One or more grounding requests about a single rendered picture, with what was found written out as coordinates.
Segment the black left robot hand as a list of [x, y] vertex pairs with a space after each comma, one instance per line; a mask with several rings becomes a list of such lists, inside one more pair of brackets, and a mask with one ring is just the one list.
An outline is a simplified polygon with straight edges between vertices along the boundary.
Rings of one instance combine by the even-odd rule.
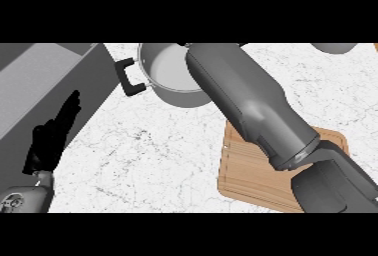
[[55, 119], [32, 129], [30, 146], [22, 173], [32, 175], [37, 171], [52, 172], [58, 167], [65, 150], [66, 137], [81, 110], [80, 92], [69, 95]]

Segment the wooden cutting board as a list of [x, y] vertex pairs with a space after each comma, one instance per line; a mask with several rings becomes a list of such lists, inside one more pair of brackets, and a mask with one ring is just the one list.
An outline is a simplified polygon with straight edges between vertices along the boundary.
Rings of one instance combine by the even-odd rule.
[[276, 171], [258, 146], [244, 141], [226, 122], [217, 182], [223, 196], [281, 212], [301, 213], [291, 178], [309, 167]]

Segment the large grey appliance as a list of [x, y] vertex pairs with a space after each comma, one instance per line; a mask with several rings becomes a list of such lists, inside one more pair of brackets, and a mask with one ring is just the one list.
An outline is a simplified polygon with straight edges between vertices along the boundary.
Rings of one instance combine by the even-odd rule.
[[56, 118], [78, 92], [74, 138], [118, 83], [100, 43], [0, 43], [0, 192], [35, 184], [22, 173], [34, 127]]

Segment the grey rounded object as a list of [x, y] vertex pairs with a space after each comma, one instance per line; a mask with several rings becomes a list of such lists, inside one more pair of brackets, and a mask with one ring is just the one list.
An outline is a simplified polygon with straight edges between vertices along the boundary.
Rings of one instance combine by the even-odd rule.
[[313, 43], [312, 46], [328, 54], [346, 54], [356, 47], [356, 43]]

